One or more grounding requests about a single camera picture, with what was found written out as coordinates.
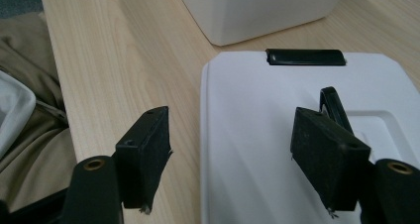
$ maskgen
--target floor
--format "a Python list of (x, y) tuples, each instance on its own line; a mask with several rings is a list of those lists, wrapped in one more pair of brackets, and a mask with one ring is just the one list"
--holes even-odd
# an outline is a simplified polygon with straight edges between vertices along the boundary
[(41, 0), (0, 0), (0, 19), (43, 11)]

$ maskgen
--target white container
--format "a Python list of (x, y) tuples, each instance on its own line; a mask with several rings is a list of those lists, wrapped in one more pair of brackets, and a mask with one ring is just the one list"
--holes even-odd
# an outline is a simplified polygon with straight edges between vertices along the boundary
[(329, 14), (339, 0), (183, 0), (217, 46), (273, 33)]

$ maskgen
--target light wood tabletop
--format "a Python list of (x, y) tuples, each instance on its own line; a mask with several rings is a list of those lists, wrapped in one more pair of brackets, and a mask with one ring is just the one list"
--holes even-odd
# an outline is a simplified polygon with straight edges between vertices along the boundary
[(79, 161), (112, 155), (142, 113), (169, 106), (174, 154), (154, 211), (125, 210), (126, 223), (200, 223), (200, 79), (219, 52), (380, 53), (420, 88), (420, 0), (340, 0), (324, 19), (225, 47), (206, 40), (182, 0), (43, 2)]

